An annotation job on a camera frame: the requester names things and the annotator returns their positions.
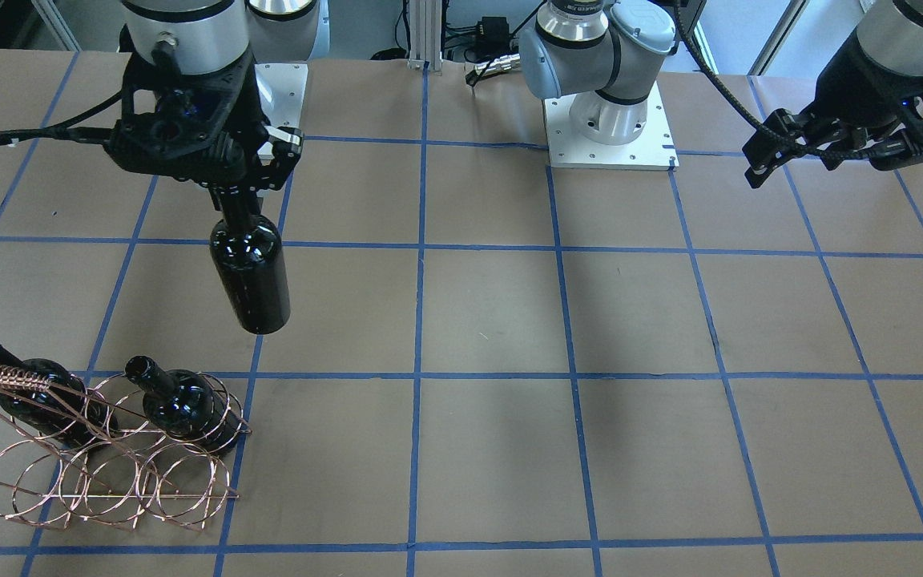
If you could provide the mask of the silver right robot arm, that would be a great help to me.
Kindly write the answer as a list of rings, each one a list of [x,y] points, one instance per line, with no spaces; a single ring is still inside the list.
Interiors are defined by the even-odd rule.
[[[124,1],[132,50],[105,142],[135,174],[190,180],[224,219],[256,218],[300,158],[310,59],[329,51],[326,1]]]

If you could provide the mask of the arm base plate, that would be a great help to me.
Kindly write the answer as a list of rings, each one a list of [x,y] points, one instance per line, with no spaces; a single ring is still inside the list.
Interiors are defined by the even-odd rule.
[[[272,127],[268,131],[279,128],[300,129],[308,64],[257,63],[256,81],[261,109],[268,118],[268,126]]]
[[[659,85],[634,105],[596,92],[543,101],[550,166],[674,171],[680,167]]]

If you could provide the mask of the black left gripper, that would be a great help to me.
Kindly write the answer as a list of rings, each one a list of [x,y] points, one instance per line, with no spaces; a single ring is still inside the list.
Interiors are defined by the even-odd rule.
[[[923,77],[901,75],[875,63],[849,37],[816,81],[816,97],[798,113],[774,110],[744,144],[744,178],[761,188],[785,162],[817,147],[835,171],[860,156],[878,171],[923,162]]]

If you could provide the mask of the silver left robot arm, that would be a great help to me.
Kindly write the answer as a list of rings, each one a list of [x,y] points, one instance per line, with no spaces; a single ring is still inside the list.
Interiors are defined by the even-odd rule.
[[[680,7],[651,1],[546,1],[522,31],[519,55],[536,98],[574,95],[574,120],[588,139],[623,145],[664,59],[689,35]],[[751,187],[788,161],[811,155],[834,171],[865,160],[877,171],[923,163],[923,1],[877,1],[821,71],[800,112],[759,120],[687,45],[704,76],[755,129],[743,146]]]

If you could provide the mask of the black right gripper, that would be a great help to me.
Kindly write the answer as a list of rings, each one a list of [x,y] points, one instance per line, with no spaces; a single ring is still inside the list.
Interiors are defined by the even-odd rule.
[[[125,171],[208,187],[224,218],[241,218],[238,187],[249,189],[249,213],[259,216],[261,193],[286,184],[303,156],[304,135],[268,131],[254,65],[245,52],[216,72],[183,75],[133,54],[106,153]]]

